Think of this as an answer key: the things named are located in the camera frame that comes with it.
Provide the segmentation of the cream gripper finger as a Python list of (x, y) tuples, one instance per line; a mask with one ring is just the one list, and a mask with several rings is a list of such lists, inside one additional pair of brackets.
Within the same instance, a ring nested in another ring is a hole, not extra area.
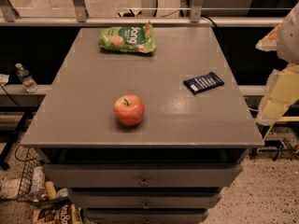
[(277, 122), (299, 100), (299, 64), (274, 69), (267, 79), (256, 121), (263, 126)]
[(266, 36), (258, 41), (255, 48), (261, 51), (276, 51), (280, 26), (276, 26)]

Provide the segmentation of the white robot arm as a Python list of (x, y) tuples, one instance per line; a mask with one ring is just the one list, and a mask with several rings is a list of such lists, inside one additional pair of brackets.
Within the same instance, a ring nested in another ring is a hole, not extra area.
[(275, 51), (280, 60), (288, 63), (282, 71), (272, 71), (259, 104), (256, 120), (270, 126), (299, 100), (299, 4), (280, 25), (258, 41), (256, 49)]

